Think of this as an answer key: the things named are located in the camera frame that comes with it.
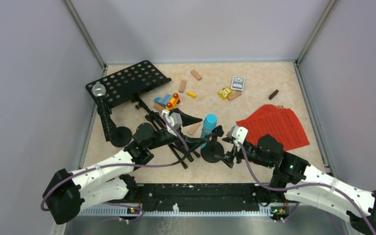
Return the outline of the black round-base microphone stand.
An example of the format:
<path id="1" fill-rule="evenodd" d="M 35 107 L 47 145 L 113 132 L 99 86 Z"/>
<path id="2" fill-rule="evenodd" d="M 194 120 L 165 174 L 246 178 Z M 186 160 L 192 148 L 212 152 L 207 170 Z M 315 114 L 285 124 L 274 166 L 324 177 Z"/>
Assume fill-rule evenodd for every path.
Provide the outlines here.
<path id="1" fill-rule="evenodd" d="M 209 134 L 204 136 L 207 140 L 206 145 L 201 148 L 201 157 L 208 163 L 217 163 L 224 155 L 224 147 L 217 141 L 224 135 L 222 125 L 216 126 Z"/>

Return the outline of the blue toy microphone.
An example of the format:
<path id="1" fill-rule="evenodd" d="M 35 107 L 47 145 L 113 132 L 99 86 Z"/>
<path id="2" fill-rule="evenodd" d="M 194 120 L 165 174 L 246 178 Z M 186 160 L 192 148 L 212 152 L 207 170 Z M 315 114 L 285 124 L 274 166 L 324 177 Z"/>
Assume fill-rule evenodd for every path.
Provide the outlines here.
<path id="1" fill-rule="evenodd" d="M 217 116 L 215 114 L 208 114 L 204 121 L 200 138 L 205 138 L 217 126 Z"/>

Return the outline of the red sheet music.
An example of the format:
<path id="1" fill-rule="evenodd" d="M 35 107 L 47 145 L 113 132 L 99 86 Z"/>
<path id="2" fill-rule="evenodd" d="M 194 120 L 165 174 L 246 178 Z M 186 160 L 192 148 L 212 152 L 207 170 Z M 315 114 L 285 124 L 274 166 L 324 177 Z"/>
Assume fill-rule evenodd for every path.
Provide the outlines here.
<path id="1" fill-rule="evenodd" d="M 284 150 L 293 150 L 310 145 L 307 134 L 294 111 L 279 108 L 273 104 L 264 104 L 248 110 L 228 124 L 244 127 L 248 130 L 246 141 L 256 145 L 258 140 L 270 135 L 283 145 Z"/>

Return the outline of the black music stand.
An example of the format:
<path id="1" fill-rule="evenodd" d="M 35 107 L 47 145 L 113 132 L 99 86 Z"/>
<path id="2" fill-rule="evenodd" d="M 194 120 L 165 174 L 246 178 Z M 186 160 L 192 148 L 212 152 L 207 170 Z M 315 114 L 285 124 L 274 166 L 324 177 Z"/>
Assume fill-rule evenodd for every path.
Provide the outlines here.
<path id="1" fill-rule="evenodd" d="M 132 132 L 130 143 L 122 147 L 123 149 L 117 154 L 94 164 L 96 169 L 130 167 L 134 170 L 140 167 L 148 167 L 148 162 L 154 157 L 150 152 L 155 149 L 152 147 L 153 133 L 166 129 L 166 126 L 160 117 L 161 113 L 150 110 L 140 96 L 170 81 L 171 78 L 166 77 L 150 61 L 144 60 L 86 85 L 86 90 L 94 102 L 95 97 L 91 91 L 93 85 L 100 83 L 105 86 L 111 114 L 112 108 L 127 101 L 135 102 L 138 108 L 143 108 L 148 113 L 147 121 L 140 124 L 134 133 Z M 188 136 L 182 134 L 181 128 L 182 126 L 177 130 L 177 134 L 179 134 L 177 137 L 183 140 L 183 137 Z M 178 149 L 183 153 L 182 145 L 169 144 L 167 146 L 172 150 Z M 176 164 L 181 163 L 185 158 L 189 158 L 191 153 L 183 154 L 184 157 L 179 158 Z"/>

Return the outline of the black silver-head microphone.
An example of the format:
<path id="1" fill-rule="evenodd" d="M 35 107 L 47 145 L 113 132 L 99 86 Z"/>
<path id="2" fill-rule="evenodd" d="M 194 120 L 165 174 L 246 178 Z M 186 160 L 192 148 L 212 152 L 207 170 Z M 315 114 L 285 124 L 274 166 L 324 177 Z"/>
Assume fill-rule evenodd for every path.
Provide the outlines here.
<path id="1" fill-rule="evenodd" d="M 97 105 L 97 113 L 100 115 L 100 120 L 102 123 L 102 128 L 104 131 L 106 141 L 111 141 L 114 138 L 116 125 L 112 121 L 111 109 L 108 104 L 106 97 L 106 88 L 102 84 L 93 85 L 92 94 L 95 97 L 95 103 Z"/>

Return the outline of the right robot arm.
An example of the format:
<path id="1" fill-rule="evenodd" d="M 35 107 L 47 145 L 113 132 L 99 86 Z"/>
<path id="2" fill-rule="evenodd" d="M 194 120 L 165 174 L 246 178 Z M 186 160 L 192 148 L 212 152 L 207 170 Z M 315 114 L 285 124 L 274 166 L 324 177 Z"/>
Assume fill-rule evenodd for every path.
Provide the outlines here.
<path id="1" fill-rule="evenodd" d="M 254 145 L 243 137 L 225 137 L 233 145 L 222 161 L 229 167 L 234 161 L 246 161 L 273 170 L 270 183 L 265 185 L 249 169 L 253 179 L 267 190 L 274 202 L 295 201 L 331 213 L 350 223 L 353 229 L 376 235 L 376 190 L 351 186 L 322 172 L 307 160 L 284 150 L 274 137 L 265 135 Z"/>

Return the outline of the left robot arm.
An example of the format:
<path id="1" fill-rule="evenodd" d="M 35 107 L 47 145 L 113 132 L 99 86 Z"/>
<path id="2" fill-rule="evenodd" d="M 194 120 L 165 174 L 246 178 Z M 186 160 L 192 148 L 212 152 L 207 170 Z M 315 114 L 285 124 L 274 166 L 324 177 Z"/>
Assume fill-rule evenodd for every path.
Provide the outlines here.
<path id="1" fill-rule="evenodd" d="M 149 164 L 154 158 L 152 149 L 180 143 L 186 158 L 207 142 L 206 138 L 187 137 L 181 131 L 181 127 L 200 123 L 201 118 L 192 117 L 175 108 L 162 111 L 160 120 L 164 122 L 164 128 L 157 130 L 150 123 L 140 124 L 133 141 L 103 161 L 74 171 L 64 168 L 57 171 L 43 193 L 41 210 L 50 212 L 54 222 L 62 225 L 73 220 L 83 210 L 104 202 L 121 199 L 132 202 L 138 190 L 130 173 L 139 168 L 164 168 L 182 162 Z"/>

